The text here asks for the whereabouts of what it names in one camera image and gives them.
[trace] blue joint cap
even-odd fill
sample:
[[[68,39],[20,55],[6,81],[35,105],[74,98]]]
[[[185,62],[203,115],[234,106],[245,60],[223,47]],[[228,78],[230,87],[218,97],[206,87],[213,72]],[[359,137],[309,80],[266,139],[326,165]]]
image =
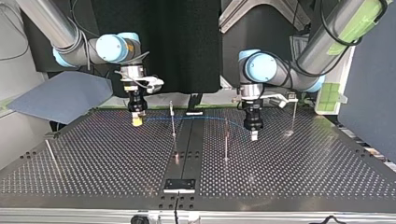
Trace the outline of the blue joint cap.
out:
[[[238,62],[259,51],[259,49],[247,49],[239,52]]]
[[[326,79],[325,76],[321,76],[320,78],[318,78],[317,82],[310,87],[308,90],[306,90],[307,92],[317,92],[321,89],[324,80]]]
[[[52,55],[55,57],[56,62],[63,67],[78,67],[65,61],[62,55],[56,49],[52,49]]]
[[[255,82],[271,80],[277,70],[276,60],[268,54],[258,53],[247,59],[245,71],[247,76]]]
[[[140,44],[140,38],[137,33],[119,33],[117,36],[122,37],[122,38],[127,38],[127,39],[132,39],[134,41],[139,42]]]
[[[102,35],[96,41],[96,51],[103,60],[120,63],[128,56],[125,40],[117,35]]]

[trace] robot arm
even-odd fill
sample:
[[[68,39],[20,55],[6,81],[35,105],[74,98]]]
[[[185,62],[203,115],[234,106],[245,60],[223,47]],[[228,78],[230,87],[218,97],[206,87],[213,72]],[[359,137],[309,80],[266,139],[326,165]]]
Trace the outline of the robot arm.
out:
[[[296,62],[285,62],[259,49],[240,52],[240,91],[242,108],[246,112],[244,126],[251,131],[252,140],[257,138],[257,131],[263,125],[260,118],[263,83],[297,91],[320,90],[325,75],[332,70],[328,68],[337,65],[349,46],[357,45],[359,40],[356,40],[379,21],[387,6],[385,0],[340,1],[327,20],[322,16],[323,23],[331,29],[322,25]]]
[[[144,93],[159,91],[163,81],[147,77],[142,60],[139,36],[135,33],[102,35],[88,40],[84,33],[51,0],[17,0],[21,9],[35,23],[53,46],[53,55],[61,66],[79,67],[90,63],[119,63],[124,89],[130,95],[128,109],[133,125],[142,124],[148,108]]]

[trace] blue wire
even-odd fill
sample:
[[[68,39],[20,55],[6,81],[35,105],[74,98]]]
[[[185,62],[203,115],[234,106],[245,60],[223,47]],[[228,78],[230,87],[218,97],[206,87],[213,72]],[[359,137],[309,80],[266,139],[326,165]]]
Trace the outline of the blue wire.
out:
[[[169,120],[172,118],[165,118],[165,117],[157,117],[157,118],[147,118],[147,121],[150,120]],[[186,117],[186,118],[181,118],[181,117],[174,117],[175,120],[179,120],[179,119],[216,119],[216,120],[223,120],[226,121],[226,119],[223,118],[216,118],[216,117],[198,117],[198,116],[193,116],[193,117]],[[232,125],[235,125],[238,128],[241,128],[243,130],[245,130],[245,128],[242,125],[239,125],[238,123],[235,123],[233,121],[228,120],[228,122],[230,122]]]

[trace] perforated metal table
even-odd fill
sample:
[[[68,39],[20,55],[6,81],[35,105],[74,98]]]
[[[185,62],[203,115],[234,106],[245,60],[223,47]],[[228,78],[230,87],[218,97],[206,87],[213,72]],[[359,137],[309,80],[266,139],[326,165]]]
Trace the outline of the perforated metal table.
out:
[[[0,207],[396,213],[396,174],[309,109],[265,107],[256,142],[233,108],[178,110],[176,141],[168,111],[139,128],[130,116],[94,111],[49,141],[56,160],[44,144],[21,155],[0,172]],[[180,178],[195,193],[163,193]]]

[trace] white wall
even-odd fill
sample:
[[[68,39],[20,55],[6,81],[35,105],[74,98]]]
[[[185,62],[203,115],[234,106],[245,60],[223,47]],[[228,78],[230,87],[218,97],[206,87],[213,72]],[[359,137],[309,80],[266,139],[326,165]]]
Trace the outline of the white wall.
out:
[[[2,1],[19,11],[14,0]],[[8,9],[4,11],[19,26],[18,19],[12,12]],[[0,12],[0,59],[3,59],[23,52],[26,41],[1,14]],[[44,80],[43,74],[35,71],[30,50],[18,59],[0,61],[0,169],[38,145],[43,140],[43,135],[50,131],[46,120],[4,110],[1,106]]]

